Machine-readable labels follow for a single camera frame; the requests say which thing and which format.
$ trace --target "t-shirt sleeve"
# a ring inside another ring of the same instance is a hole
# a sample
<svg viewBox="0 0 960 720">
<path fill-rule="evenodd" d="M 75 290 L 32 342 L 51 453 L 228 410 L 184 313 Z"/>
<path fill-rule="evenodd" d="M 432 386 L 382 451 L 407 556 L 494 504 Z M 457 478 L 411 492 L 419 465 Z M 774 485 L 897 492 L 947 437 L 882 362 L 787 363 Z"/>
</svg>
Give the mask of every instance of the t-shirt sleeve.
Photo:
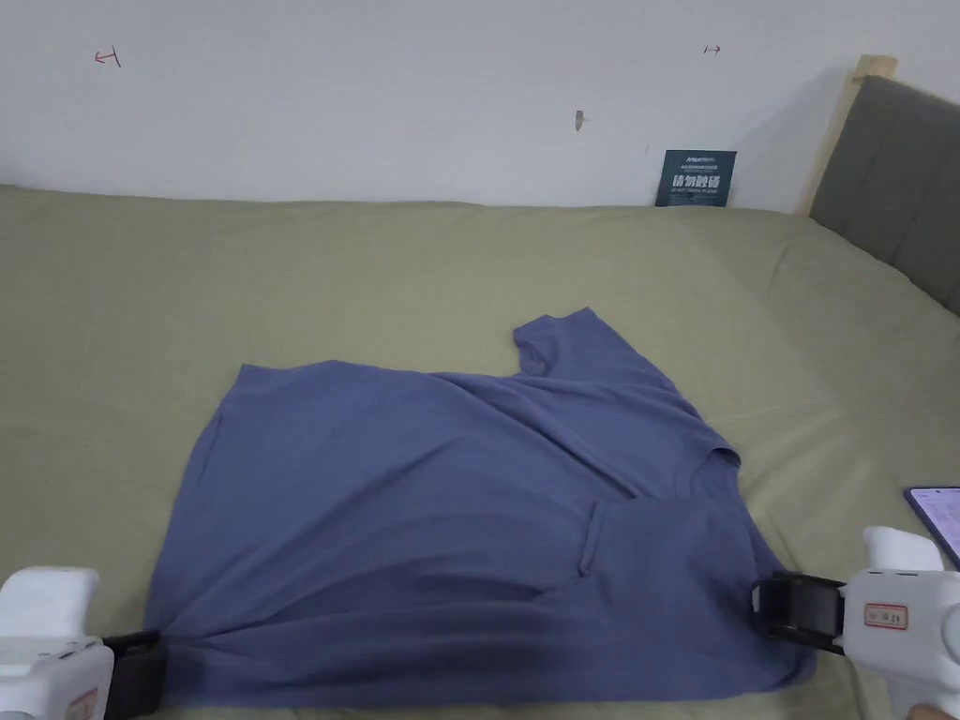
<svg viewBox="0 0 960 720">
<path fill-rule="evenodd" d="M 590 309 L 514 331 L 525 375 L 590 383 L 551 413 L 637 494 L 739 497 L 739 458 L 673 382 Z M 634 468 L 645 467 L 643 477 Z"/>
<path fill-rule="evenodd" d="M 514 330 L 520 371 L 560 380 L 652 383 L 677 388 L 591 309 L 565 318 L 544 315 Z"/>
</svg>

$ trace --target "upholstered headboard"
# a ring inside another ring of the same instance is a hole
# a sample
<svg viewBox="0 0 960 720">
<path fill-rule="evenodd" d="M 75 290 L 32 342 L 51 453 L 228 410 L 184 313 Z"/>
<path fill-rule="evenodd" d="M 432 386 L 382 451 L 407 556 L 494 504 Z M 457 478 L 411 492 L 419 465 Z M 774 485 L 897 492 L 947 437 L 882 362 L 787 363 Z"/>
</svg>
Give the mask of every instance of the upholstered headboard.
<svg viewBox="0 0 960 720">
<path fill-rule="evenodd" d="M 960 315 L 960 106 L 861 82 L 810 217 Z"/>
</svg>

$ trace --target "smartphone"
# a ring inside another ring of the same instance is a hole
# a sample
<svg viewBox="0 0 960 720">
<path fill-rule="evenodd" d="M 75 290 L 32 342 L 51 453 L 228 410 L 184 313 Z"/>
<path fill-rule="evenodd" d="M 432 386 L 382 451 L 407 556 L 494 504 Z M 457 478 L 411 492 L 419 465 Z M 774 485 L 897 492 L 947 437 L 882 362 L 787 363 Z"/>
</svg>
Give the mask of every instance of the smartphone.
<svg viewBox="0 0 960 720">
<path fill-rule="evenodd" d="M 903 497 L 953 566 L 960 569 L 960 488 L 909 488 Z"/>
</svg>

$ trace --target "bed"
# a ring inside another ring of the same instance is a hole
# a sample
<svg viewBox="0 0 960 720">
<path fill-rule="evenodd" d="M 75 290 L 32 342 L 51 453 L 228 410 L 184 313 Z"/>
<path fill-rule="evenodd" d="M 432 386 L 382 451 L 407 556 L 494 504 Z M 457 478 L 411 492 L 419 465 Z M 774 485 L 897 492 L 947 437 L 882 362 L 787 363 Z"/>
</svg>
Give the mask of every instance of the bed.
<svg viewBox="0 0 960 720">
<path fill-rule="evenodd" d="M 960 108 L 890 74 L 854 73 L 803 215 L 0 187 L 0 573 L 94 566 L 90 631 L 137 629 L 187 455 L 242 363 L 507 374 L 511 328 L 590 306 L 741 452 L 781 559 L 852 575 L 865 526 L 924 531 L 901 489 L 960 467 Z M 807 684 L 722 703 L 369 715 L 887 712 L 881 683 L 822 657 Z"/>
</svg>

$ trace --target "sign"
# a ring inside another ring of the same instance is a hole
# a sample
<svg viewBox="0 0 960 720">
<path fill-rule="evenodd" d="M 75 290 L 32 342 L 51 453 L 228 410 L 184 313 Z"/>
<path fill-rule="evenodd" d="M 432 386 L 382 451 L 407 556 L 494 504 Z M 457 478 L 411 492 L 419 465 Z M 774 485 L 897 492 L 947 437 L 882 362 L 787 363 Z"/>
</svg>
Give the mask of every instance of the sign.
<svg viewBox="0 0 960 720">
<path fill-rule="evenodd" d="M 657 207 L 726 207 L 733 178 L 733 150 L 668 150 L 663 159 Z"/>
</svg>

